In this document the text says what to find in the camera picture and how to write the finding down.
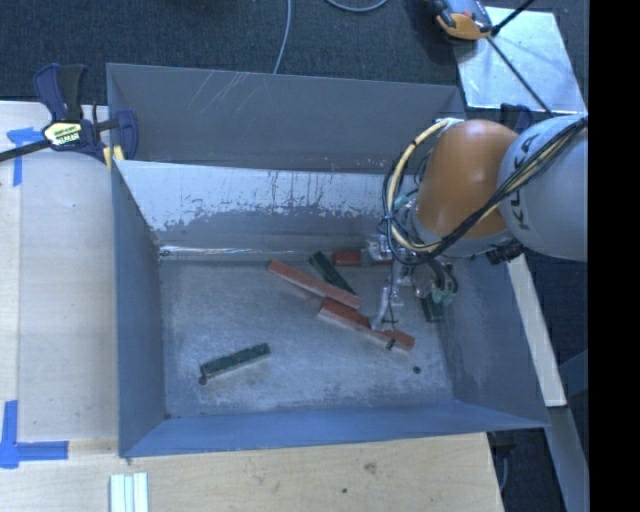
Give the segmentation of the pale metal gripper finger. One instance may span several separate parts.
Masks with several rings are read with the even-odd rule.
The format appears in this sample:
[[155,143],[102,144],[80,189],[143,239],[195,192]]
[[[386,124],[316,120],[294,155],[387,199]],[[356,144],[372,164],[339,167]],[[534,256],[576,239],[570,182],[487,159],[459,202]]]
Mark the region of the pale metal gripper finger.
[[385,238],[368,240],[366,254],[370,266],[389,265],[394,260],[393,253]]
[[370,318],[371,327],[376,331],[397,328],[404,308],[400,286],[392,277],[388,277],[381,288],[377,312]]

